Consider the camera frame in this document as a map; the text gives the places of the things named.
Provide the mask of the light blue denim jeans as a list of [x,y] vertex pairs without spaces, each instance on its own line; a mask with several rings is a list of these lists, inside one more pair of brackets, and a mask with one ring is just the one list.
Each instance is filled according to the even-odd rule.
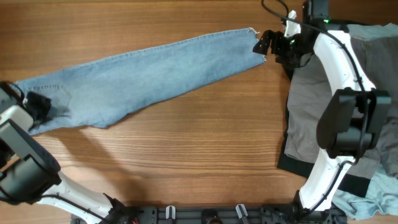
[[252,28],[227,30],[64,68],[17,82],[50,98],[47,120],[32,129],[106,128],[126,115],[264,63]]

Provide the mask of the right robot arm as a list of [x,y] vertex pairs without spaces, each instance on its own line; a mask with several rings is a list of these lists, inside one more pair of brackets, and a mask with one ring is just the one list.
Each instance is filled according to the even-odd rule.
[[319,153],[303,187],[291,203],[259,207],[261,223],[346,223],[332,197],[348,169],[376,146],[391,97],[368,79],[356,58],[348,27],[331,20],[327,1],[305,1],[303,19],[290,11],[280,17],[283,32],[267,30],[253,47],[274,54],[286,71],[314,53],[328,78],[332,97],[317,124]]

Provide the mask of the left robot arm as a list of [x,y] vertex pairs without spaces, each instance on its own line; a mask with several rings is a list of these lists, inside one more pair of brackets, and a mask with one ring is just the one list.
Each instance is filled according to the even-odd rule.
[[74,223],[124,223],[124,205],[93,192],[62,173],[57,160],[29,131],[46,120],[51,100],[1,82],[1,201],[50,205]]

